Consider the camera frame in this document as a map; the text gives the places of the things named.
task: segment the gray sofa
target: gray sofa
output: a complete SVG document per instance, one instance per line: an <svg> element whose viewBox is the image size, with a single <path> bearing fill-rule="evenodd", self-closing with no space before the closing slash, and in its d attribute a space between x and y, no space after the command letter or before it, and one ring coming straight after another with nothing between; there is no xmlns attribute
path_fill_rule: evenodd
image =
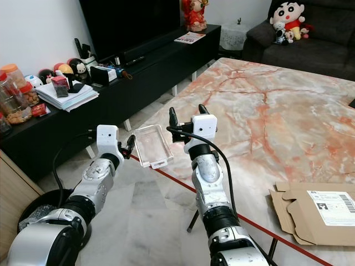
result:
<svg viewBox="0 0 355 266"><path fill-rule="evenodd" d="M355 81L355 0L301 3L305 23L315 28L309 39L273 44L276 34L266 20L247 33L243 60Z"/></svg>

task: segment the glass jar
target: glass jar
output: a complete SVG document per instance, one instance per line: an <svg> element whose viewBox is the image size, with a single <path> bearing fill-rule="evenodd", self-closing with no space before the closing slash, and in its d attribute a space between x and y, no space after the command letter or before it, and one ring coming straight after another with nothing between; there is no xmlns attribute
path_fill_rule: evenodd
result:
<svg viewBox="0 0 355 266"><path fill-rule="evenodd" d="M39 97L36 93L34 87L30 82L27 82L25 87L20 89L21 93L23 94L24 98L26 99L29 106L35 106L39 103Z"/></svg>
<svg viewBox="0 0 355 266"><path fill-rule="evenodd" d="M2 112L0 112L0 136L5 137L9 135L12 131L11 125L8 123L6 118L3 116Z"/></svg>
<svg viewBox="0 0 355 266"><path fill-rule="evenodd" d="M18 69L16 64L8 64L1 68L12 80L15 82L17 88L26 86L26 81L23 77L21 70Z"/></svg>
<svg viewBox="0 0 355 266"><path fill-rule="evenodd" d="M31 118L31 107L23 106L23 103L17 100L13 95L13 88L8 81L0 81L0 109L10 124L20 124Z"/></svg>
<svg viewBox="0 0 355 266"><path fill-rule="evenodd" d="M17 88L16 84L13 82L12 78L10 78L4 71L0 70L0 86L5 87L5 89L15 96L16 100L26 108L27 100L24 98L20 90Z"/></svg>

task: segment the white wall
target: white wall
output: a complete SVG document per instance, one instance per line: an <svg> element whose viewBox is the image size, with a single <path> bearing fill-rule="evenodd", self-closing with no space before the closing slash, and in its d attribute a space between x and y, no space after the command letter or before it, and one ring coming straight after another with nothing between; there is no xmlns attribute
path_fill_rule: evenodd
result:
<svg viewBox="0 0 355 266"><path fill-rule="evenodd" d="M222 25L237 21L254 27L267 18L271 0L209 0L205 18L207 23Z"/></svg>
<svg viewBox="0 0 355 266"><path fill-rule="evenodd" d="M6 0L0 6L0 65L24 75L79 57L74 38L91 45L78 0Z"/></svg>

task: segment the pink marble tabletop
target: pink marble tabletop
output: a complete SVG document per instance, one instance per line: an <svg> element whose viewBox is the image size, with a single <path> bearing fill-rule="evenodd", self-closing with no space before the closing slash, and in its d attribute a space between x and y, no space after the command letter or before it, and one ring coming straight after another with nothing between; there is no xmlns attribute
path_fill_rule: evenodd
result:
<svg viewBox="0 0 355 266"><path fill-rule="evenodd" d="M170 107L187 122L204 104L218 118L215 144L229 159L238 212L295 243L281 231L269 189L277 181L355 183L354 98L352 81L222 58L145 125L161 125L174 154L162 170L192 186L184 144L173 144L164 129ZM355 265L353 247L302 248Z"/></svg>

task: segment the tile floor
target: tile floor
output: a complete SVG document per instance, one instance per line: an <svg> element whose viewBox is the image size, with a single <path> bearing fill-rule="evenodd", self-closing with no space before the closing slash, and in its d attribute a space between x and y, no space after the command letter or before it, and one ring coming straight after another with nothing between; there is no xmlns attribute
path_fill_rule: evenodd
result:
<svg viewBox="0 0 355 266"><path fill-rule="evenodd" d="M178 92L190 82L185 79L179 83ZM139 128L172 98L170 90L132 116L132 129ZM120 139L125 141L131 133L126 132L123 125L120 129ZM64 187L74 187L90 162L84 150L58 167ZM44 191L57 189L52 174L38 184ZM92 221L91 239L76 265L210 265L203 223L198 219L192 233L186 231L195 211L194 193L152 169L141 168L133 159L125 161L103 210ZM244 222L242 226L265 250L269 249L272 240L269 236ZM279 265L319 265L281 243L274 259Z"/></svg>

